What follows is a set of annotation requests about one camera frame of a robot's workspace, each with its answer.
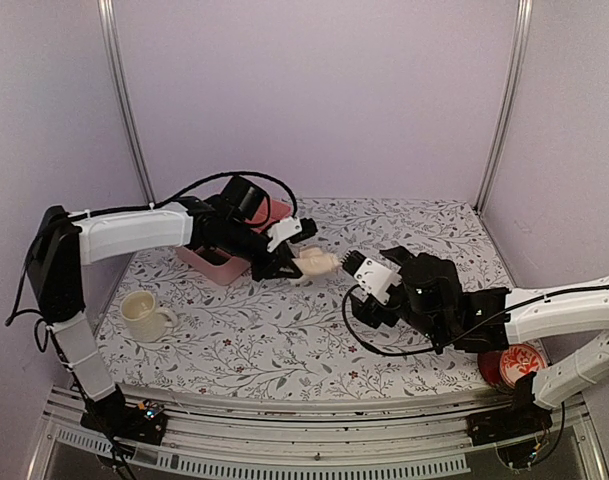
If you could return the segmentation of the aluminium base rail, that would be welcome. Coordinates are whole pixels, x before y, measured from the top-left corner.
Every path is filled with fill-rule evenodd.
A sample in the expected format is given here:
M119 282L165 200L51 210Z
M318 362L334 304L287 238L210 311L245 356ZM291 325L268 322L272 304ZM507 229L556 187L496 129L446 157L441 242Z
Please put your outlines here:
M465 418L501 407L507 397L472 391L416 398L278 401L199 396L123 385L130 404L164 405L161 446L123 441L136 478L204 479L609 479L587 406L566 401L563 440L541 464L516 473L498 451L535 435L473 446ZM53 387L38 427L26 479L119 479L104 467L110 443L80 425L79 393Z

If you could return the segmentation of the left aluminium frame post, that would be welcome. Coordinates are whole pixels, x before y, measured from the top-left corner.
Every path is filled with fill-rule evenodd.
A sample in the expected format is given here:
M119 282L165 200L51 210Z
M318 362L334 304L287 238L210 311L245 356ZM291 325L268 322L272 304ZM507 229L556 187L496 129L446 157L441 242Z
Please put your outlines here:
M146 203L151 203L155 201L155 194L130 101L120 49L114 2L111 0L98 0L97 6L108 66L116 93L118 109L121 115L128 149L135 170L135 176L144 201Z

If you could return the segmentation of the floral patterned table mat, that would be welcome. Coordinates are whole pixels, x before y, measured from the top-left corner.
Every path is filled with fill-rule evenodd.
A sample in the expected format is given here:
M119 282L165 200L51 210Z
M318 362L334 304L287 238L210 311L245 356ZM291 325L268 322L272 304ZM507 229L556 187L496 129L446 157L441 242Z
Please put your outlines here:
M454 201L301 200L314 219L313 244L377 257L401 245L452 260L463 287L506 286L509 277L471 207ZM485 390L474 355L420 354L405 324L372 330L344 324L343 273L292 285L243 275L220 286L172 249L138 253L118 297L147 290L178 316L160 340L133 340L112 305L97 335L112 377L122 383L196 395L285 401L414 398Z

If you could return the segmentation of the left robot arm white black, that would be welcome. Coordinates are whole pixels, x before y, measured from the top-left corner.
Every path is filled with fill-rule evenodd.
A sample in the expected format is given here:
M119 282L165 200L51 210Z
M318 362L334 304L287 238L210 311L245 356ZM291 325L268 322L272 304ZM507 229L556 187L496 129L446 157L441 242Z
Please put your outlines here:
M85 404L83 427L109 441L161 444L168 418L147 401L130 406L111 377L85 315L81 270L107 258L161 247L219 249L251 264L254 280L298 279L291 245L314 236L312 219L297 214L273 222L255 221L268 193L253 183L255 173L223 173L227 184L206 200L191 196L197 180L171 197L149 205L66 211L56 205L43 215L28 248L20 278L30 284L34 314L53 343L61 364L76 382Z

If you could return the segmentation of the pink compartment organizer box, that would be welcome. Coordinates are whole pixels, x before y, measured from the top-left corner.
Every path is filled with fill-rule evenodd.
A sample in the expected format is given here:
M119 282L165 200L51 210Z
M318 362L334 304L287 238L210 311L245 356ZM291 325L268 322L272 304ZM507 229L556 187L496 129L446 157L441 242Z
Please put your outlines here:
M248 224L259 223L256 232L261 232L270 224L290 216L292 207L277 199L263 200ZM251 269L251 264L240 257L234 257L221 249L205 249L200 247L197 251L186 247L176 247L177 257L203 275L208 280L227 286Z

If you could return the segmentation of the red floral round tin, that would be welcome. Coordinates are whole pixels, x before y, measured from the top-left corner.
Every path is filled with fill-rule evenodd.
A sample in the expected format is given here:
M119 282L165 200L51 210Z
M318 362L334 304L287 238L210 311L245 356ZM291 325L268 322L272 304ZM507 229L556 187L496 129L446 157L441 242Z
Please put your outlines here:
M516 344L503 351L479 353L477 366L489 386L503 393L511 393L519 379L545 369L548 364L532 345Z

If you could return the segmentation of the right aluminium frame post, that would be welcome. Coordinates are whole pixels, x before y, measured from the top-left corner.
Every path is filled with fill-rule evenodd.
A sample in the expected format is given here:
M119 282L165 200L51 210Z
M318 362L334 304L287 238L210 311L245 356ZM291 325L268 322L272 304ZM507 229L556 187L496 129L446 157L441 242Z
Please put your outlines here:
M490 203L493 187L497 178L505 143L510 130L521 74L528 49L530 24L533 12L532 0L519 0L513 29L508 69L500 102L487 161L476 196L474 210L483 216Z

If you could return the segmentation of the cream ceramic mug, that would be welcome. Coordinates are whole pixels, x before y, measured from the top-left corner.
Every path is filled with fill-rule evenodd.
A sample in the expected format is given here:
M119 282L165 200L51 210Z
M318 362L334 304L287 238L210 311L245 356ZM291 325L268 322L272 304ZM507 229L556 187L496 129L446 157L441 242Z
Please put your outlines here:
M131 338L137 342L156 342L179 326L177 315L160 306L148 291L128 294L120 304L120 315Z

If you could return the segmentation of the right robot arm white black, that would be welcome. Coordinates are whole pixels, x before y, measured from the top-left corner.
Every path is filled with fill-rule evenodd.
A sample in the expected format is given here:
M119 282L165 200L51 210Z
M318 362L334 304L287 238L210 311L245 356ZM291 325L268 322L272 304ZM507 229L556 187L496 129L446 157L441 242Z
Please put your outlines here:
M404 321L428 339L431 352L487 353L546 337L597 334L558 363L519 378L509 406L468 416L473 445L544 431L554 409L609 377L609 276L556 289L466 292L450 260L404 247L380 254L398 268L355 250L342 258L342 269L365 294L345 295L343 317L373 329Z

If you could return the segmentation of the aluminium frame post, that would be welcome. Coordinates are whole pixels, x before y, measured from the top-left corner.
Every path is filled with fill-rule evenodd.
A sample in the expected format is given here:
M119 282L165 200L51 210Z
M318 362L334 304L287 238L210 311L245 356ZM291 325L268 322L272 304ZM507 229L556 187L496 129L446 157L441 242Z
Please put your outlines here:
M483 216L490 203L493 187L497 178L505 143L510 130L521 74L528 49L530 24L533 12L532 0L519 0L513 29L508 69L500 102L487 161L476 196L474 210Z
M120 49L114 2L111 0L98 0L97 6L108 66L116 93L118 109L121 115L128 149L135 170L135 176L144 201L146 203L151 203L155 201L155 194L130 101Z

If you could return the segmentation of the peach underwear pile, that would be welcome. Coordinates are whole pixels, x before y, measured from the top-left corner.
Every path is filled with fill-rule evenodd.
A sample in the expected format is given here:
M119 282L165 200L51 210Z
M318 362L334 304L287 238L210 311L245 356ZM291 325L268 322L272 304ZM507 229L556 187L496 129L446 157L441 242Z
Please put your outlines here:
M325 275L340 268L340 261L335 254L319 247L306 247L300 250L293 262L304 276Z

